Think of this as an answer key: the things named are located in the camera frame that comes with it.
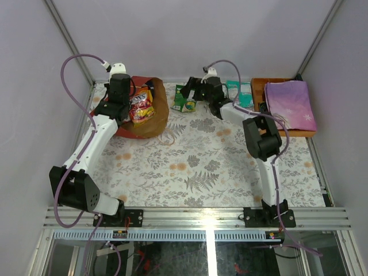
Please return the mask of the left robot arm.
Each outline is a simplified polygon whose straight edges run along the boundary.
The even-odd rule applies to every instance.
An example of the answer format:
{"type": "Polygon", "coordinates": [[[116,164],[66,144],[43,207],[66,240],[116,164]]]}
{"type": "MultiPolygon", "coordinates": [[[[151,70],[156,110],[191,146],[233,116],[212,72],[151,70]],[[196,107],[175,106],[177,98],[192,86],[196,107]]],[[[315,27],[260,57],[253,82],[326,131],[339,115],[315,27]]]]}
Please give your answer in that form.
{"type": "Polygon", "coordinates": [[[110,77],[106,101],[101,101],[91,117],[91,125],[80,145],[61,167],[54,166],[49,178],[54,194],[54,210],[58,205],[90,213],[106,215],[114,227],[125,223],[126,213],[118,199],[102,193],[90,174],[108,141],[116,134],[131,108],[131,77],[115,73],[110,77]]]}

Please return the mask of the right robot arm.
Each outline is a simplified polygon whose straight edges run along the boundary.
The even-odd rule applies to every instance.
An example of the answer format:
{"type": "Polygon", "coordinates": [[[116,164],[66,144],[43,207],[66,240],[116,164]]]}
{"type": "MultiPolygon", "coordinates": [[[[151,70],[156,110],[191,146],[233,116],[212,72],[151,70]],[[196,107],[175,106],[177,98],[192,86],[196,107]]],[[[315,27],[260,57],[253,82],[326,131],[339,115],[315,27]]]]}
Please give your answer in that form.
{"type": "Polygon", "coordinates": [[[278,225],[283,219],[278,169],[282,139],[273,117],[237,105],[224,93],[217,76],[191,77],[179,92],[184,99],[207,102],[212,115],[243,127],[248,153],[256,159],[260,172],[262,205],[268,208],[262,212],[262,220],[269,227],[278,225]]]}

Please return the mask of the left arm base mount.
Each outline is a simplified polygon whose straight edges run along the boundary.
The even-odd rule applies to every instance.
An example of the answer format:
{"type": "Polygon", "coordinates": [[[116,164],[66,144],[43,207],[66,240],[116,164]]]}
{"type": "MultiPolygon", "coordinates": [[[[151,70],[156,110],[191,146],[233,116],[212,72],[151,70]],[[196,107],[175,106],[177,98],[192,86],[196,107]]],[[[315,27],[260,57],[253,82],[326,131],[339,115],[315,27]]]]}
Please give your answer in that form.
{"type": "Polygon", "coordinates": [[[124,202],[119,200],[115,215],[102,215],[100,227],[137,228],[142,227],[144,211],[142,209],[126,208],[124,202]]]}

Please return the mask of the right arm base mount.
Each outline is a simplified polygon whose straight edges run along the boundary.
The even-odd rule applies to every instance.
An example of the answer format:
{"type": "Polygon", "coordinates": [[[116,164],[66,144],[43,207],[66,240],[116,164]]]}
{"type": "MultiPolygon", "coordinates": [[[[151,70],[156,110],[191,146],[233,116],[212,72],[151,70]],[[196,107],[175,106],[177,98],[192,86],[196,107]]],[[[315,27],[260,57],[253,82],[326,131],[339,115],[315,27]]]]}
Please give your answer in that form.
{"type": "Polygon", "coordinates": [[[296,220],[293,210],[289,209],[288,201],[284,199],[278,206],[268,205],[261,200],[260,209],[244,207],[243,213],[238,215],[238,219],[245,223],[246,228],[277,228],[280,227],[277,207],[279,207],[280,217],[286,228],[295,228],[296,220]]]}

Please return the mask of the red brown paper bag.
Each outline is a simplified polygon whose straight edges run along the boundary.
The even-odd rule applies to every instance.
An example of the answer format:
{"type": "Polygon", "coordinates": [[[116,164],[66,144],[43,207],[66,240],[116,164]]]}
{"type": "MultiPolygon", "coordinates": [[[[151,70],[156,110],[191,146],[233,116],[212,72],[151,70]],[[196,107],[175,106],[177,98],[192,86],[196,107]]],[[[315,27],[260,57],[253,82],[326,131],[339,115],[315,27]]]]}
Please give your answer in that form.
{"type": "Polygon", "coordinates": [[[117,73],[104,87],[105,96],[90,114],[114,120],[116,136],[149,139],[164,132],[169,107],[161,79],[117,73]]]}

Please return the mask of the teal snack packet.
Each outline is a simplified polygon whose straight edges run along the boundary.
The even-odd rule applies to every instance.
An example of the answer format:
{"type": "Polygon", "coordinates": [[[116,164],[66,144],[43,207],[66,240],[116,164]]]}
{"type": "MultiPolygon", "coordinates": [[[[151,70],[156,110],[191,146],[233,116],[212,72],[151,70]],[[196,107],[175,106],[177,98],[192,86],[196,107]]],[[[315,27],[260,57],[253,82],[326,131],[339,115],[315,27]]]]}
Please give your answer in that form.
{"type": "Polygon", "coordinates": [[[227,80],[226,83],[227,96],[230,100],[235,101],[243,108],[253,108],[254,102],[251,91],[250,82],[242,82],[240,85],[240,94],[237,95],[239,82],[235,80],[227,80]]]}

